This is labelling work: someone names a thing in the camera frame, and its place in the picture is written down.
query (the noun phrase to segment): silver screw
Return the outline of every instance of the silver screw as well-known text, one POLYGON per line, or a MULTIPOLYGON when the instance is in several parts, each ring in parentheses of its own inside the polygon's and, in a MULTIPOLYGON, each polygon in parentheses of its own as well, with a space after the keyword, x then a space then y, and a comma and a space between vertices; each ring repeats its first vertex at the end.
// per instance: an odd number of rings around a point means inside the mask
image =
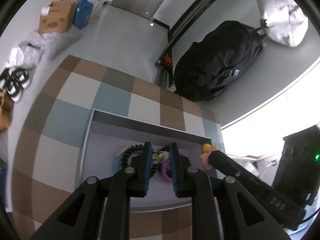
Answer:
POLYGON ((226 177, 226 183, 232 184, 236 181, 234 177, 228 176, 226 177))
POLYGON ((189 166, 189 167, 188 167, 188 171, 189 171, 190 173, 195 173, 195 172, 198 171, 198 169, 197 169, 196 167, 189 166))
POLYGON ((127 167, 124 169, 125 173, 134 173, 134 168, 133 167, 127 167))
POLYGON ((97 178, 96 177, 89 177, 87 179, 87 183, 88 184, 95 184, 97 182, 97 178))

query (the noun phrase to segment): brown cardboard box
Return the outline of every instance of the brown cardboard box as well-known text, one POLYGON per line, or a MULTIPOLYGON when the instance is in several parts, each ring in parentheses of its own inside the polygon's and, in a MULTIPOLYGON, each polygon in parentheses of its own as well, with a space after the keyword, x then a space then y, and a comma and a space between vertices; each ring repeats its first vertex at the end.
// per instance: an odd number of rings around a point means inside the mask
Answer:
POLYGON ((39 33, 59 32, 70 29, 76 12, 76 1, 52 1, 41 10, 39 33))

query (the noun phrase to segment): triangular cutout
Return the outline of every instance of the triangular cutout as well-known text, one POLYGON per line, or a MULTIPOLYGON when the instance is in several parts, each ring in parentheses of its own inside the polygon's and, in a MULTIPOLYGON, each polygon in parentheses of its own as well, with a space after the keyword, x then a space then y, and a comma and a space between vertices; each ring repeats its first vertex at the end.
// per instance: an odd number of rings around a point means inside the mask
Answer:
POLYGON ((77 222, 84 198, 84 193, 79 195, 76 200, 74 200, 73 203, 60 215, 58 221, 70 227, 74 227, 77 222))
POLYGON ((264 220, 264 217, 260 212, 247 200, 247 198, 241 193, 237 192, 238 202, 244 217, 244 222, 247 226, 252 226, 256 223, 260 223, 264 220))

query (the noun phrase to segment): orange object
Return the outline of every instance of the orange object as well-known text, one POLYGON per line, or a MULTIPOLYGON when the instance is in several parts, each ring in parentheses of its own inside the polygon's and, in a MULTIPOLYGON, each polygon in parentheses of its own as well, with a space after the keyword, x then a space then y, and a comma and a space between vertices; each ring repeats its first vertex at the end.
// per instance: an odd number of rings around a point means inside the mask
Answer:
POLYGON ((204 145, 202 146, 202 153, 207 153, 207 152, 209 152, 209 150, 210 150, 211 147, 212 147, 212 146, 211 146, 209 143, 204 144, 204 145))

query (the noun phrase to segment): checkered tablecloth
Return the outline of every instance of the checkered tablecloth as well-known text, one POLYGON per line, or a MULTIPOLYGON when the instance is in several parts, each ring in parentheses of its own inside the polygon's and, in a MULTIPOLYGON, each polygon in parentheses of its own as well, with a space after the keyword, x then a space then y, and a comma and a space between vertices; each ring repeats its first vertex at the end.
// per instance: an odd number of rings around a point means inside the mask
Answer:
MULTIPOLYGON (((75 189, 93 108, 206 136, 224 149, 213 112, 142 79, 68 56, 36 98, 18 141, 12 206, 22 239, 29 239, 75 189)), ((190 239, 191 209, 132 214, 131 227, 131 238, 190 239)))

